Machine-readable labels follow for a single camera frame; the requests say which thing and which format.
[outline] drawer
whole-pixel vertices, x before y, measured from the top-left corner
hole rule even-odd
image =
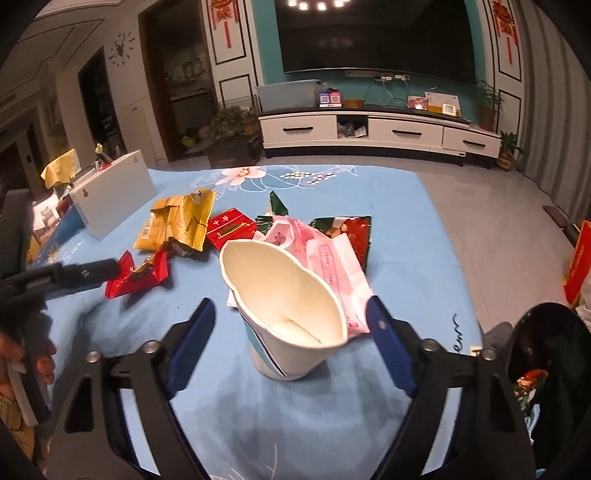
[[[497,158],[501,149],[501,139],[469,130],[445,127],[443,148]]]
[[[441,138],[443,137],[441,125],[370,118],[368,129],[369,139],[373,141],[441,148]]]
[[[261,119],[264,143],[336,140],[336,115],[303,115]]]

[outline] blue bedsheet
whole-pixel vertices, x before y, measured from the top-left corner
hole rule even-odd
[[[290,215],[305,222],[371,215],[367,273],[392,315],[411,322],[420,336],[435,338],[451,351],[456,346],[469,353],[470,346],[481,345],[462,269],[416,174],[381,167],[277,166],[254,168],[246,177],[226,177],[220,170],[151,171],[150,175],[158,197],[214,187],[218,195],[214,213],[237,207],[254,218],[265,213],[269,193],[275,190]],[[82,230],[58,245],[53,258],[82,263],[119,258],[129,249],[140,263],[144,255],[132,246],[152,203],[100,242]],[[365,336],[350,342],[301,381],[272,381],[256,371],[242,320],[226,306],[228,288],[216,253],[201,261],[174,258],[171,276],[173,285],[144,295],[107,301],[103,289],[96,289],[50,301],[58,374],[71,356],[75,329],[76,342],[82,330],[88,336],[86,351],[120,355],[147,340],[160,339],[172,324],[188,319],[203,297],[210,297],[217,306],[216,328],[189,386],[172,402],[210,476],[368,480],[409,405],[392,384],[372,339]],[[84,325],[77,322],[94,307]],[[452,322],[455,314],[461,336]],[[123,397],[138,458],[156,472],[134,397],[130,392]],[[450,391],[427,471],[445,456],[458,400],[459,392]]]

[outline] red package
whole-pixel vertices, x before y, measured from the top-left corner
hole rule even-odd
[[[581,287],[591,269],[591,222],[584,220],[581,233],[574,249],[569,272],[562,283],[566,301],[572,308],[579,304]]]
[[[164,244],[154,254],[150,255],[144,263],[135,268],[134,258],[125,253],[119,259],[121,274],[114,280],[109,280],[105,288],[105,297],[112,300],[121,295],[127,295],[136,291],[160,285],[168,277],[168,245]]]
[[[221,250],[224,244],[230,240],[252,240],[256,230],[254,220],[235,208],[231,208],[209,220],[206,237],[215,248]]]

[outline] tv stand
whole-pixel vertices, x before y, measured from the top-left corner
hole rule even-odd
[[[343,118],[362,119],[363,138],[339,138]],[[363,109],[306,108],[259,116],[263,148],[268,158],[279,155],[379,155],[454,161],[467,154],[492,164],[501,138],[467,120],[407,108],[366,106]]]

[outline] yellow snack wrapper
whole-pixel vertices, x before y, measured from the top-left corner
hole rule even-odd
[[[215,193],[208,189],[157,200],[134,248],[155,252],[165,241],[170,241],[182,256],[194,250],[203,251],[214,200]]]

